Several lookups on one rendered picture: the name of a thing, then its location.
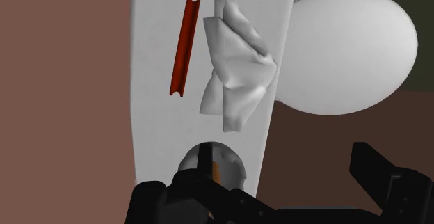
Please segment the white crumpled cloth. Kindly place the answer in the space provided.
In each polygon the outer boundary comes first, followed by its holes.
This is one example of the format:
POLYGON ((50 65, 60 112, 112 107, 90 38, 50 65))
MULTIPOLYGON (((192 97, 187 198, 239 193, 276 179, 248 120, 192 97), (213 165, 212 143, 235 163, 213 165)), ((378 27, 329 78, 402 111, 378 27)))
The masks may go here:
POLYGON ((203 19, 213 70, 200 105, 220 115, 224 132, 240 132, 275 78, 277 63, 236 0, 214 0, 203 19))

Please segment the grey round orange-striped object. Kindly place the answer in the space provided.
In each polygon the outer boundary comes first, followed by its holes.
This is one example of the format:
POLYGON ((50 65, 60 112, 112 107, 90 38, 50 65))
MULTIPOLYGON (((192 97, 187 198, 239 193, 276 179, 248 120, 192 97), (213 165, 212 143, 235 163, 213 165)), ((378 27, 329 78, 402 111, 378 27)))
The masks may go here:
MULTIPOLYGON (((218 166, 219 183, 228 190, 244 190, 247 178, 246 170, 241 158, 230 147, 223 143, 211 142, 213 148, 213 162, 218 166)), ((178 171, 196 168, 200 145, 193 146, 181 160, 178 171)))

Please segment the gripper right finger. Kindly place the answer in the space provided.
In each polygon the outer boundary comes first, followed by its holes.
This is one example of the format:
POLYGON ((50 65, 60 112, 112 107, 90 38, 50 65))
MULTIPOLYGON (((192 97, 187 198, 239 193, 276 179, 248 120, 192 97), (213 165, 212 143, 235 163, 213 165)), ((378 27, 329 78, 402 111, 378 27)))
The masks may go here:
POLYGON ((349 172, 381 208, 379 224, 434 224, 434 182, 395 166, 368 143, 352 146, 349 172))

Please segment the red long channel-shaped bar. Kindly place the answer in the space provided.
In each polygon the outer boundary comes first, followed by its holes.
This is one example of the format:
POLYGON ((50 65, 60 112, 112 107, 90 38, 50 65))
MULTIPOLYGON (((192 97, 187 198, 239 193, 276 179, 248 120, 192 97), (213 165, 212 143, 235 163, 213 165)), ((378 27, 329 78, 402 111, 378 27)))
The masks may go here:
POLYGON ((178 93, 180 97, 184 96, 200 1, 201 0, 186 0, 172 69, 170 95, 178 93))

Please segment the white toilet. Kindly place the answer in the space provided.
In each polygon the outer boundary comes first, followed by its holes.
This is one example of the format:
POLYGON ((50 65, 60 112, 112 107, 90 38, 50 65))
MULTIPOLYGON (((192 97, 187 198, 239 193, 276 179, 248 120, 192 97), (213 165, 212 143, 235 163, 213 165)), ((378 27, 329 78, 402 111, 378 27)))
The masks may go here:
POLYGON ((244 189, 256 194, 273 105, 333 118, 368 109, 408 78, 418 33, 393 0, 236 0, 277 63, 266 94, 240 132, 200 105, 211 78, 201 0, 184 96, 170 95, 186 0, 131 0, 130 109, 136 180, 170 183, 185 154, 217 141, 241 158, 244 189))

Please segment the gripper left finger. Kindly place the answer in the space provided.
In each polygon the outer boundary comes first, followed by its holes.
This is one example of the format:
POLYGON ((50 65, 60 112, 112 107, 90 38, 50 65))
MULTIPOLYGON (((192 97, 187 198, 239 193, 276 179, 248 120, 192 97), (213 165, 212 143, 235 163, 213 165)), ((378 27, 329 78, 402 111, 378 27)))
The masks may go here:
POLYGON ((213 153, 213 142, 201 143, 197 167, 175 173, 169 186, 136 185, 124 224, 274 224, 273 208, 214 180, 213 153))

